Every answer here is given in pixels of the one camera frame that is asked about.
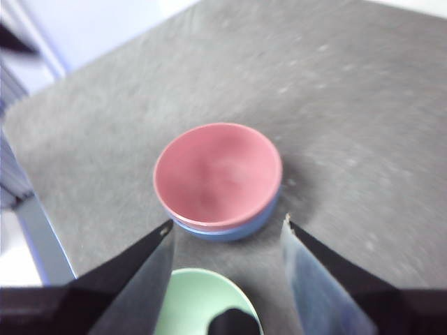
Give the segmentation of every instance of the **gray table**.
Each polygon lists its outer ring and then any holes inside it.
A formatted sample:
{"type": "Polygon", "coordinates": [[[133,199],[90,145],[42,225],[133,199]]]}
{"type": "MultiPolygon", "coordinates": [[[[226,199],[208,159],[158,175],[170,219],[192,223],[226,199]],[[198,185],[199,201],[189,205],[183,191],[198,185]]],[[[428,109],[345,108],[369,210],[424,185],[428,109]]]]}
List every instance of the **gray table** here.
{"type": "Polygon", "coordinates": [[[362,1],[204,1],[8,113],[6,131],[77,274],[166,219],[162,148],[198,124],[271,138],[283,192],[265,229],[176,229],[176,267],[240,285],[266,334],[298,333],[284,214],[400,287],[447,288],[447,22],[362,1]]]}

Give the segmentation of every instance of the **black object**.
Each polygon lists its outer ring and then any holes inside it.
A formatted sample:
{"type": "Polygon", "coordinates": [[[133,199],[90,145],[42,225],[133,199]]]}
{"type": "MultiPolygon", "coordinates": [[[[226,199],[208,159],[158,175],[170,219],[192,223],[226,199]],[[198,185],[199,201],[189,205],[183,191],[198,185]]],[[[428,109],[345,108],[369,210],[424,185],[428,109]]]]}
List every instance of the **black object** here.
{"type": "Polygon", "coordinates": [[[0,47],[21,54],[34,55],[38,53],[36,49],[22,42],[2,24],[0,24],[0,47]]]}
{"type": "Polygon", "coordinates": [[[349,262],[290,222],[295,236],[352,296],[380,334],[447,334],[447,291],[400,290],[349,262]]]}
{"type": "Polygon", "coordinates": [[[171,220],[61,287],[2,288],[0,334],[151,334],[173,262],[171,220]]]}
{"type": "Polygon", "coordinates": [[[261,332],[253,316],[231,308],[211,321],[208,335],[261,335],[261,332]]]}

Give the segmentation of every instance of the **stacked bowls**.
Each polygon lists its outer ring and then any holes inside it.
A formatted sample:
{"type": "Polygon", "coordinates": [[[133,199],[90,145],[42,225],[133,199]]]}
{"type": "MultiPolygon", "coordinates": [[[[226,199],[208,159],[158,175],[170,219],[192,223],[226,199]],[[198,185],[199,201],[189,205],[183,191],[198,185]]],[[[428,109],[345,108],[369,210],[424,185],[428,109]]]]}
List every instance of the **stacked bowls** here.
{"type": "Polygon", "coordinates": [[[174,139],[154,168],[168,215],[210,241],[241,239],[261,228],[277,202],[281,158],[273,143],[240,124],[207,124],[174,139]]]}

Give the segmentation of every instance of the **blue bowl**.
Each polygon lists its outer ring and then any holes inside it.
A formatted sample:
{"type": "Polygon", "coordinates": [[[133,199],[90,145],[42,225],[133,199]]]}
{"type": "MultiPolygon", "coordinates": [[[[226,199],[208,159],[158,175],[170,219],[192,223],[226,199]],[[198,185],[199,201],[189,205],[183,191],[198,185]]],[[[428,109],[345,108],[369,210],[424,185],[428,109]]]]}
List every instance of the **blue bowl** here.
{"type": "Polygon", "coordinates": [[[178,221],[175,217],[170,215],[170,217],[174,220],[176,224],[185,229],[190,234],[198,237],[199,239],[206,239],[207,241],[215,241],[215,242],[230,242],[236,241],[238,239],[243,239],[257,230],[259,230],[263,225],[267,223],[267,220],[272,215],[274,208],[277,204],[279,198],[279,192],[275,195],[273,200],[267,205],[264,210],[259,213],[257,216],[252,218],[250,221],[244,223],[243,225],[239,225],[235,228],[227,229],[227,230],[217,230],[214,232],[206,232],[203,230],[198,230],[195,228],[191,228],[188,225],[178,221]]]}

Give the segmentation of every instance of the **bowl rim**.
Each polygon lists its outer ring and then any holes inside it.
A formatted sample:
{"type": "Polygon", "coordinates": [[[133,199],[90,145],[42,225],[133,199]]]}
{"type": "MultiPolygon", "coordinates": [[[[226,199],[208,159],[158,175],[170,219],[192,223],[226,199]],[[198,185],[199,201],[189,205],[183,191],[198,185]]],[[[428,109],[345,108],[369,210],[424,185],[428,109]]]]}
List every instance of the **bowl rim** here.
{"type": "Polygon", "coordinates": [[[258,324],[260,326],[261,333],[263,334],[261,322],[259,320],[256,309],[254,308],[253,304],[251,303],[248,296],[244,293],[244,291],[242,291],[242,289],[239,286],[237,286],[231,279],[225,277],[223,274],[220,274],[219,272],[215,272],[215,271],[212,271],[209,269],[204,269],[202,267],[182,267],[180,269],[175,269],[171,272],[171,276],[181,276],[182,274],[207,275],[207,276],[218,278],[221,281],[229,284],[229,286],[231,286],[232,289],[234,289],[241,296],[241,298],[243,298],[243,300],[247,303],[247,306],[249,307],[249,309],[251,311],[251,315],[254,316],[254,318],[258,322],[258,324]]]}
{"type": "Polygon", "coordinates": [[[260,131],[253,129],[251,127],[248,126],[244,126],[242,124],[234,124],[231,122],[215,122],[212,124],[204,124],[201,126],[197,126],[195,128],[192,128],[184,133],[182,133],[181,135],[177,136],[174,140],[170,141],[168,143],[168,145],[166,145],[166,147],[163,149],[163,151],[161,152],[161,154],[159,155],[159,157],[156,160],[155,163],[155,167],[154,167],[154,173],[152,174],[152,183],[154,185],[154,189],[155,189],[155,193],[157,195],[157,198],[160,200],[161,204],[175,217],[177,217],[178,219],[184,221],[185,223],[190,223],[192,225],[195,226],[203,226],[203,227],[219,227],[222,226],[223,228],[227,225],[237,225],[239,223],[244,223],[249,221],[251,218],[255,217],[257,214],[259,214],[261,211],[264,210],[264,208],[266,208],[268,206],[268,204],[270,203],[270,201],[272,201],[272,199],[275,197],[275,195],[277,194],[279,187],[281,186],[281,180],[282,180],[282,162],[281,162],[281,156],[279,155],[278,149],[275,147],[275,145],[272,143],[272,141],[270,141],[268,139],[267,136],[265,136],[264,134],[262,134],[260,131]],[[268,191],[268,196],[265,197],[265,199],[262,202],[259,202],[255,207],[251,208],[248,211],[245,211],[243,214],[240,214],[234,218],[228,218],[226,220],[221,220],[221,221],[198,221],[198,220],[194,220],[192,218],[187,218],[183,215],[178,214],[176,211],[172,210],[163,200],[163,198],[161,197],[160,191],[159,191],[159,187],[157,185],[157,174],[159,171],[159,163],[163,157],[163,155],[166,153],[166,151],[168,150],[168,148],[170,148],[174,143],[176,143],[177,141],[181,140],[185,135],[192,133],[194,131],[198,131],[202,128],[209,128],[209,127],[215,127],[215,126],[233,126],[233,127],[238,127],[241,129],[244,129],[245,131],[249,131],[250,133],[255,134],[256,136],[258,136],[260,139],[262,139],[262,141],[267,145],[267,147],[270,149],[270,151],[272,152],[273,158],[274,158],[274,173],[276,174],[276,180],[274,181],[274,183],[272,183],[270,190],[268,191]]]}

